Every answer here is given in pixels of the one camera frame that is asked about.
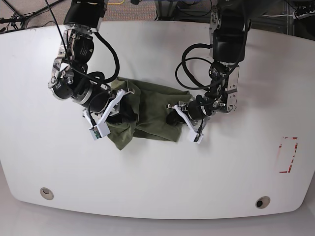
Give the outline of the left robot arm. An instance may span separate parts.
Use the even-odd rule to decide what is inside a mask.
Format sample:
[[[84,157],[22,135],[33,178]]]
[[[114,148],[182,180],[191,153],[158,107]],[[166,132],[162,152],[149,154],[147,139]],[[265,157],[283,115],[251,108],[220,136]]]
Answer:
[[[210,31],[211,43],[196,43],[189,46],[182,54],[178,68],[182,68],[193,87],[184,85],[179,77],[179,85],[190,90],[204,90],[204,95],[197,95],[189,102],[178,102],[169,106],[172,110],[167,116],[169,125],[179,123],[189,126],[196,134],[201,134],[206,122],[215,113],[228,114],[236,109],[237,82],[239,63],[244,60],[245,47],[251,21],[248,17],[246,2],[239,0],[225,6],[218,5],[217,26]],[[187,55],[194,49],[209,49],[213,61],[209,68],[209,85],[203,85],[187,67]]]

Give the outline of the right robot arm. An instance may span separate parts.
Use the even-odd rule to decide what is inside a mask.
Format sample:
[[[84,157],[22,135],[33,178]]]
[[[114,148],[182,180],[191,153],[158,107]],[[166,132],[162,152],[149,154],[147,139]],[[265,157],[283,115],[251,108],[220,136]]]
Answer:
[[[61,44],[55,58],[48,88],[59,100],[72,99],[84,108],[92,126],[93,115],[102,115],[118,95],[112,88],[119,77],[120,62],[114,48],[100,35],[99,28],[107,10],[106,0],[73,0],[60,32]],[[112,54],[114,73],[106,78],[101,71],[88,72],[88,62],[97,38]]]

